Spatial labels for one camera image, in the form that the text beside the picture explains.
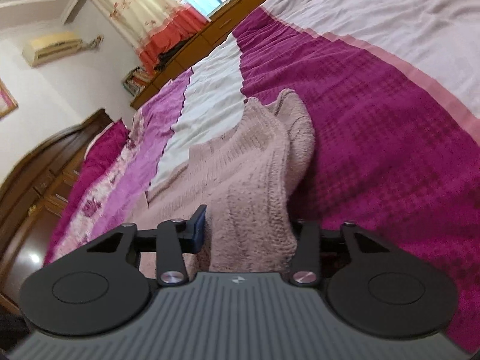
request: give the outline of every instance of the picture frame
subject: picture frame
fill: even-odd
[[[17,108],[18,103],[0,79],[0,120]]]

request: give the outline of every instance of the gray device body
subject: gray device body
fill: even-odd
[[[11,360],[467,360],[442,333],[372,337],[329,309],[320,293],[278,273],[198,273],[158,291],[126,325],[85,338],[34,332]]]

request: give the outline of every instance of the screw head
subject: screw head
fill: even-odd
[[[176,284],[181,282],[185,276],[183,275],[182,272],[179,271],[167,271],[162,273],[162,276],[160,276],[160,279],[167,284]]]
[[[293,274],[293,280],[300,284],[310,284],[317,280],[317,275],[310,271],[298,271]]]

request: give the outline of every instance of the orange curtain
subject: orange curtain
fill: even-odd
[[[158,55],[190,38],[207,23],[185,0],[92,0],[131,43],[150,74]]]

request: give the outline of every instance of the pink knit sweater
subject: pink knit sweater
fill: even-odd
[[[305,174],[314,131],[305,106],[292,90],[263,107],[255,98],[240,123],[219,138],[190,149],[188,162],[141,199],[129,222],[141,230],[172,218],[189,218],[207,204],[205,245],[184,255],[196,271],[282,271],[295,251],[287,198]],[[141,271],[155,276],[154,256],[142,256]]]

